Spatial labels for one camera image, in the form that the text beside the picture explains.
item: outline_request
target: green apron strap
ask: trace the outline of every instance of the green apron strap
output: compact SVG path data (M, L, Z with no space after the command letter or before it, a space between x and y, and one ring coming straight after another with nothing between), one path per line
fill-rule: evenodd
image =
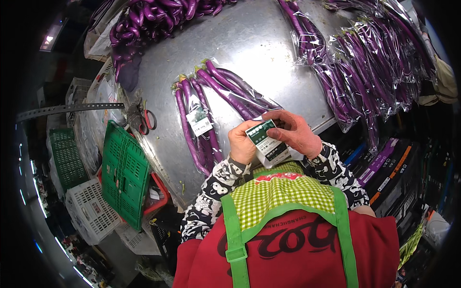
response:
M348 288L355 288L359 286L359 278L357 277L357 263L355 262L354 247L352 247L352 237L350 235L346 198L339 188L330 188L335 195L336 227L343 256L346 284Z
M242 232L238 221L234 200L227 194L221 197L224 214L224 225L227 234L226 259L230 263L233 287L250 288L245 244L242 242Z

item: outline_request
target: perforated metal strip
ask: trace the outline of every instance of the perforated metal strip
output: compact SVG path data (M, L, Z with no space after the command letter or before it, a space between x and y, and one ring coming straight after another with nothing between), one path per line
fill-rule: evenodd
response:
M16 122L57 113L102 109L125 109L125 105L123 103L85 103L44 107L19 113L16 115Z

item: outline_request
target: black and white sleeve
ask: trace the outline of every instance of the black and white sleeve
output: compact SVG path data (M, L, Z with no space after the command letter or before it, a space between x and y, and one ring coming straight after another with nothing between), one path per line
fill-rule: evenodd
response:
M361 205L370 205L365 189L361 187L352 171L339 160L336 146L322 143L320 154L312 160L307 160L315 169L315 178L322 184L338 187L346 196L348 208L351 210Z
M234 191L239 178L249 174L249 165L227 157L213 167L210 176L201 186L195 203L191 204L181 222L181 240L203 239L218 219L221 197Z

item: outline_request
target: green plastic crate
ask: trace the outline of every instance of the green plastic crate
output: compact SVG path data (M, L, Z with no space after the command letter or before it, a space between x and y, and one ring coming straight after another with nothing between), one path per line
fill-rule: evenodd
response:
M62 188L67 190L88 181L75 143L74 129L51 129L49 137Z
M149 163L136 139L107 123L102 155L102 197L134 229L141 229Z

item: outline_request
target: stainless steel table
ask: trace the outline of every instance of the stainless steel table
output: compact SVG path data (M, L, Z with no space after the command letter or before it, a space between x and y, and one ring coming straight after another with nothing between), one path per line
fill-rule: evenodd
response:
M319 0L299 1L299 5L327 40L339 27L349 26L347 17L325 10ZM192 203L204 175L192 161L170 87L179 74L192 73L194 65L200 65L204 58L215 57L257 91L302 115L316 134L335 123L312 71L293 65L290 30L275 0L240 0L236 5L226 5L215 17L193 20L184 30L175 32L176 38L154 44L146 51L137 88L142 89L142 98L156 115L158 126L147 136L137 138L178 207L185 209ZM213 91L205 92L219 126L223 155L227 155L227 132L241 120Z

